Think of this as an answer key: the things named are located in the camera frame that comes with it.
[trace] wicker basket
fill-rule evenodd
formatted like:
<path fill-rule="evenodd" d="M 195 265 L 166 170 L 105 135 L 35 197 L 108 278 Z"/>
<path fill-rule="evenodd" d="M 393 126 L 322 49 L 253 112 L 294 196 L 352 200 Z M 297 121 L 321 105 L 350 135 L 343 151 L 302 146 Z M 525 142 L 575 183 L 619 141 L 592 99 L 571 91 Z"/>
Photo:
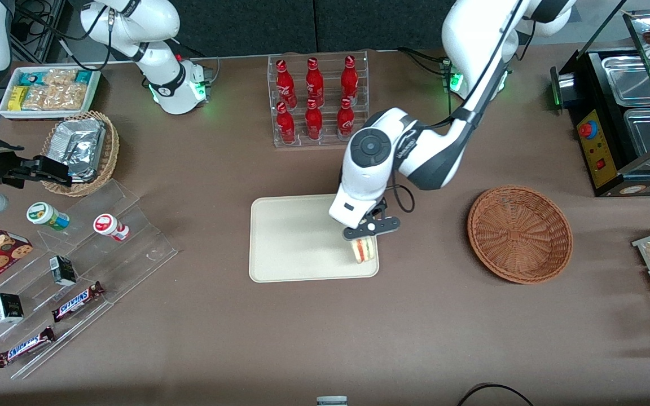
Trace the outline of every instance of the wicker basket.
<path fill-rule="evenodd" d="M 119 136 L 117 134 L 117 129 L 114 128 L 112 121 L 110 121 L 107 116 L 98 113 L 97 111 L 88 111 L 87 113 L 67 117 L 64 119 L 64 121 L 83 120 L 85 118 L 97 118 L 107 126 L 104 146 L 102 146 L 102 154 L 100 155 L 99 167 L 97 168 L 97 178 L 90 183 L 72 183 L 72 187 L 69 188 L 63 187 L 62 185 L 53 182 L 43 182 L 44 187 L 47 188 L 49 192 L 57 193 L 57 195 L 67 195 L 72 197 L 87 196 L 90 193 L 95 192 L 98 188 L 102 187 L 107 182 L 107 180 L 110 180 L 110 178 L 112 178 L 114 167 L 117 165 L 117 154 L 119 153 Z M 47 150 L 49 150 L 49 143 L 52 140 L 55 129 L 56 126 L 52 129 L 52 131 L 49 132 L 49 136 L 47 137 L 46 141 L 44 141 L 42 155 L 46 155 Z"/>
<path fill-rule="evenodd" d="M 468 237 L 488 269 L 516 283 L 556 277 L 573 252 L 573 234 L 563 213 L 526 187 L 493 188 L 480 195 L 468 215 Z"/>

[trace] gray wall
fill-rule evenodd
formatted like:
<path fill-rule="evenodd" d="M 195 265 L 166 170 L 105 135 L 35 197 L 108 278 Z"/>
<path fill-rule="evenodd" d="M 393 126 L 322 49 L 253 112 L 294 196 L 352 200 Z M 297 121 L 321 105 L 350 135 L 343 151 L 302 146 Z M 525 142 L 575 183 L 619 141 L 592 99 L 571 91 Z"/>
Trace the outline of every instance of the gray wall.
<path fill-rule="evenodd" d="M 440 48 L 455 0 L 170 0 L 178 39 L 207 56 Z"/>

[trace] bottle rack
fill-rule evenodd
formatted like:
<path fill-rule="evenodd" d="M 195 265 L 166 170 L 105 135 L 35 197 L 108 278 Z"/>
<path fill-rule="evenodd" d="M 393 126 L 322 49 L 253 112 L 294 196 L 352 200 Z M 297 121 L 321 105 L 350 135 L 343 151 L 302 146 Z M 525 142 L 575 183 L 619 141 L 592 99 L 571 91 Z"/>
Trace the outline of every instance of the bottle rack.
<path fill-rule="evenodd" d="M 109 180 L 100 190 L 78 201 L 64 212 L 70 216 L 69 227 L 62 232 L 49 228 L 39 231 L 41 242 L 26 256 L 28 263 L 9 270 L 10 277 L 0 282 L 0 293 L 20 296 L 25 318 L 17 324 L 0 323 L 0 352 L 36 336 L 52 326 L 57 340 L 33 354 L 23 355 L 3 369 L 11 378 L 29 376 L 46 360 L 72 341 L 83 329 L 101 317 L 126 293 L 135 288 L 165 262 L 177 254 L 162 232 L 147 220 L 137 206 L 139 198 L 116 180 Z M 129 237 L 117 242 L 92 229 L 97 215 L 110 213 L 130 228 Z M 49 259 L 63 255 L 72 261 L 77 283 L 61 286 L 54 283 Z M 99 281 L 105 293 L 87 303 L 72 316 L 54 323 L 51 311 Z"/>
<path fill-rule="evenodd" d="M 273 139 L 276 147 L 317 147 L 320 145 L 345 145 L 348 139 L 337 136 L 337 113 L 340 110 L 341 87 L 340 75 L 345 69 L 345 57 L 352 55 L 355 58 L 355 69 L 358 71 L 358 103 L 352 109 L 354 113 L 353 129 L 363 126 L 370 115 L 370 90 L 368 53 L 358 52 L 331 52 L 310 55 L 279 55 L 269 56 L 267 60 L 267 82 L 270 96 L 270 113 L 273 118 Z M 323 116 L 322 136 L 320 140 L 312 140 L 307 134 L 305 126 L 305 111 L 307 111 L 308 91 L 305 86 L 305 75 L 308 73 L 308 58 L 318 59 L 318 67 L 324 79 L 325 104 L 320 107 Z M 287 63 L 287 71 L 295 81 L 295 94 L 297 106 L 289 110 L 295 121 L 295 142 L 285 144 L 279 135 L 278 111 L 276 104 L 281 101 L 278 93 L 278 70 L 275 62 L 279 59 Z"/>

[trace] yellow control panel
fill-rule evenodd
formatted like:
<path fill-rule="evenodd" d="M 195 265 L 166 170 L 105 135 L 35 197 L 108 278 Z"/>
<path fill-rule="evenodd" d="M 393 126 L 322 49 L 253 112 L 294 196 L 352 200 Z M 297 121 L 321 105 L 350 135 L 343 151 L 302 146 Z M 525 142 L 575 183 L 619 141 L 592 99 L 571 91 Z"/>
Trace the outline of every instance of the yellow control panel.
<path fill-rule="evenodd" d="M 596 187 L 602 187 L 609 180 L 615 178 L 617 172 L 606 138 L 601 131 L 601 122 L 596 115 L 596 110 L 591 111 L 586 118 L 578 123 L 576 131 L 578 131 L 578 138 L 583 146 L 583 154 L 586 155 L 591 179 Z"/>

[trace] red emergency stop button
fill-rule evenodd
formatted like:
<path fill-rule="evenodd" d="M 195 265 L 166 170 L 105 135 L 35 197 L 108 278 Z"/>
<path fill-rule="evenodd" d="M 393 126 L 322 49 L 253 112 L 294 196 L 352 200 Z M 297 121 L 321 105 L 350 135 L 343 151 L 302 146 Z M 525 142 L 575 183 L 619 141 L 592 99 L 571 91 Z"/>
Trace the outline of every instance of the red emergency stop button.
<path fill-rule="evenodd" d="M 596 121 L 588 120 L 578 127 L 578 135 L 585 139 L 593 139 L 596 133 L 598 133 L 598 124 L 596 124 Z"/>

